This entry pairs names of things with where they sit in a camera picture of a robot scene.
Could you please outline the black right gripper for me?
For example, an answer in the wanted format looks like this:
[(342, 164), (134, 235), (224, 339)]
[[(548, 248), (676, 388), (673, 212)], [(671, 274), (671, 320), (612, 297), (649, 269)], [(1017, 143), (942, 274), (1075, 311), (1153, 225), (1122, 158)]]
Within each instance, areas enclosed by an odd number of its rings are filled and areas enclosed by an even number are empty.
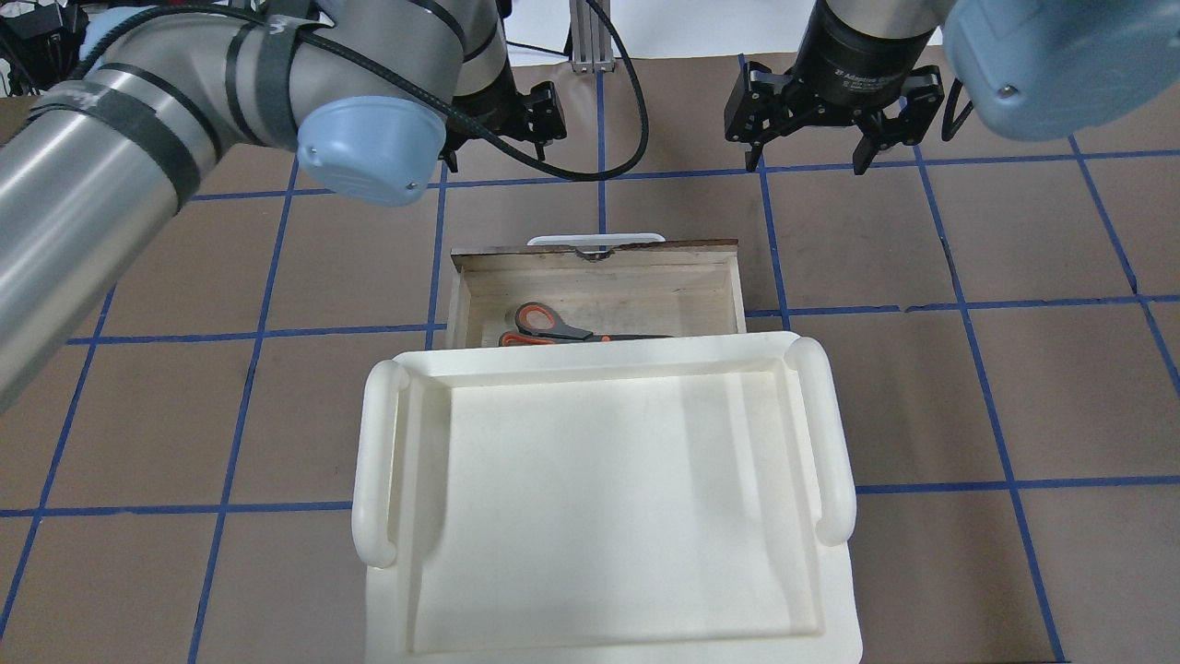
[(853, 150), (852, 167), (861, 176), (881, 151), (914, 146), (926, 138), (945, 98), (943, 83), (936, 65), (922, 66), (902, 75), (902, 88), (893, 100), (856, 109), (824, 100), (792, 68), (775, 73), (762, 63), (745, 63), (726, 101), (725, 139), (746, 144), (746, 172), (756, 172), (763, 146), (773, 139), (802, 127), (856, 126), (861, 138)]

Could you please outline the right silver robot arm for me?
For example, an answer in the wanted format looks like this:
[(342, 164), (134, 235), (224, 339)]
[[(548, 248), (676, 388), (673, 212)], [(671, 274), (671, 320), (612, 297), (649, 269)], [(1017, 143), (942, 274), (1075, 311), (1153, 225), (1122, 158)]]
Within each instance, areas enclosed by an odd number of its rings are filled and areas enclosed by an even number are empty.
[(1175, 1), (818, 1), (784, 73), (746, 63), (725, 138), (755, 170), (771, 140), (856, 127), (853, 172), (918, 146), (940, 116), (1011, 140), (1108, 125), (1176, 81)]

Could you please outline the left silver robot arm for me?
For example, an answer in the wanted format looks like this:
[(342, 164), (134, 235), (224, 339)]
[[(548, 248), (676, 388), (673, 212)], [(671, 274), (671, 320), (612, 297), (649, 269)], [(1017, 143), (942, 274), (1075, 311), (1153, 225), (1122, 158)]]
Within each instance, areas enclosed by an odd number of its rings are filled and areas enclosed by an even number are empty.
[(332, 192), (401, 208), (470, 137), (527, 140), (509, 1), (144, 9), (91, 46), (4, 145), (4, 407), (235, 146), (295, 152)]

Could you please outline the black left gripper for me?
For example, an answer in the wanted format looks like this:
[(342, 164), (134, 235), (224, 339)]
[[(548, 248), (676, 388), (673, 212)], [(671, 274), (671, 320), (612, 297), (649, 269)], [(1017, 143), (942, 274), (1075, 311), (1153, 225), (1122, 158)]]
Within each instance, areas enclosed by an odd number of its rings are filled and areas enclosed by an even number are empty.
[(523, 93), (512, 79), (499, 78), (489, 88), (455, 97), (452, 105), (496, 137), (531, 144), (540, 162), (548, 160), (545, 147), (568, 134), (560, 96), (552, 81), (542, 81)]

